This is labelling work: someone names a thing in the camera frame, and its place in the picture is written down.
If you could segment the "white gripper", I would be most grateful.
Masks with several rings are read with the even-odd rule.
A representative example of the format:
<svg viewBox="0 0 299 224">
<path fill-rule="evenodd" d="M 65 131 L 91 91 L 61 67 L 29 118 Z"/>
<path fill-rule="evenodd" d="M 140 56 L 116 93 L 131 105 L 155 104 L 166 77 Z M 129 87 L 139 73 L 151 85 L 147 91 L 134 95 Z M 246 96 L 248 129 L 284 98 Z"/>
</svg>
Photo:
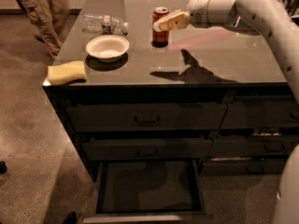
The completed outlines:
<svg viewBox="0 0 299 224">
<path fill-rule="evenodd" d="M 195 28 L 208 28 L 208 6 L 211 0 L 187 0 L 187 12 L 175 10 L 153 23 L 153 30 L 165 32 L 185 29 L 189 24 Z"/>
</svg>

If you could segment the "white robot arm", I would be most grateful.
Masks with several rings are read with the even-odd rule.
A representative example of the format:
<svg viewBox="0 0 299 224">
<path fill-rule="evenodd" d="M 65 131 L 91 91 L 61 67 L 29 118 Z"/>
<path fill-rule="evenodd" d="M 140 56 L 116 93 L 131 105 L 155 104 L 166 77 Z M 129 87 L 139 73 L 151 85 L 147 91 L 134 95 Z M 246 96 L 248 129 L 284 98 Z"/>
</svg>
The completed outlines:
<svg viewBox="0 0 299 224">
<path fill-rule="evenodd" d="M 187 0 L 187 10 L 176 10 L 153 23 L 156 32 L 221 26 L 230 31 L 253 31 L 271 49 L 299 103 L 299 28 L 283 0 Z M 299 145 L 286 161 L 280 179 L 272 224 L 299 224 Z"/>
</svg>

